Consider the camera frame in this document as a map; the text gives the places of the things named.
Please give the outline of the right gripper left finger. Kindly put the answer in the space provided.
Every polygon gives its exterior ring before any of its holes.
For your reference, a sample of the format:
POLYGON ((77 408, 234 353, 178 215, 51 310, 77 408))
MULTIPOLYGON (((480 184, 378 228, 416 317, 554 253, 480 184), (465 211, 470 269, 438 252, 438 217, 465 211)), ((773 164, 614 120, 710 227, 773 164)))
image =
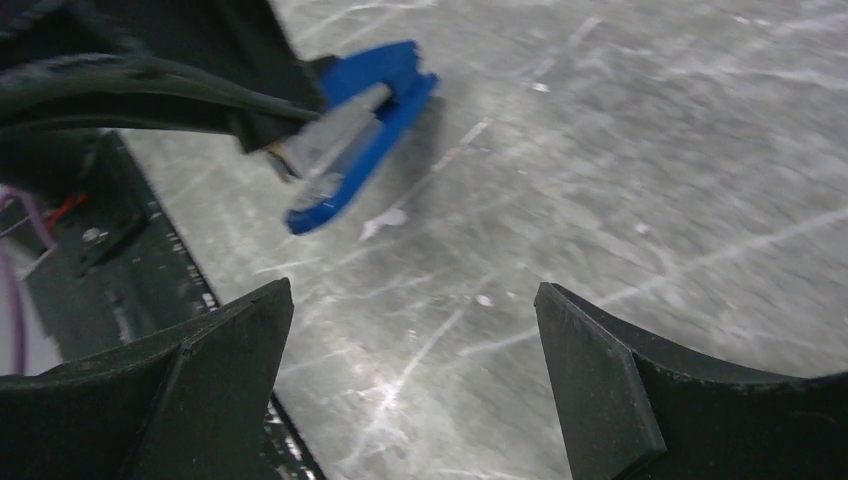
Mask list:
POLYGON ((272 281, 132 343, 1 380, 5 479, 274 479, 264 418, 293 316, 272 281))

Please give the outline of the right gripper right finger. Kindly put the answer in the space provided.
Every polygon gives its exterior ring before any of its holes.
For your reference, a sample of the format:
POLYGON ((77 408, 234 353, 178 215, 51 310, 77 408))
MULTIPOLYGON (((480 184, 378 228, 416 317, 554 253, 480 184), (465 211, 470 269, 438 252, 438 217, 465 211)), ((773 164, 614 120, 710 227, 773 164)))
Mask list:
POLYGON ((847 376, 745 367, 542 283, 534 307, 576 479, 843 479, 847 376))

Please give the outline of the blue stapler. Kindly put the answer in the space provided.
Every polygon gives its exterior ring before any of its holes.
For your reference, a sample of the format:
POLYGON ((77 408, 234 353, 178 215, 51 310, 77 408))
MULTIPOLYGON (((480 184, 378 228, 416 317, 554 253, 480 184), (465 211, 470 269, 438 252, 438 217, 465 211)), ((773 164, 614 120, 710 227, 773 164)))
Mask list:
POLYGON ((319 61, 326 112, 268 148, 285 180, 301 180, 284 223, 294 235, 342 213, 430 101, 439 78, 420 69, 413 40, 319 61))

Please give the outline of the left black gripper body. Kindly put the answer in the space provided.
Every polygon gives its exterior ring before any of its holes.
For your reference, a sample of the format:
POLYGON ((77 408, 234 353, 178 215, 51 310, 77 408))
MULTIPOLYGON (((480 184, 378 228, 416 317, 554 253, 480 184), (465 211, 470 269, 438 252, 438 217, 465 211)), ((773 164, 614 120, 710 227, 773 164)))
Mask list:
POLYGON ((50 133, 83 128, 230 135, 285 179, 308 172, 288 145, 324 113, 267 1, 5 1, 1 181, 63 190, 81 174, 50 133))

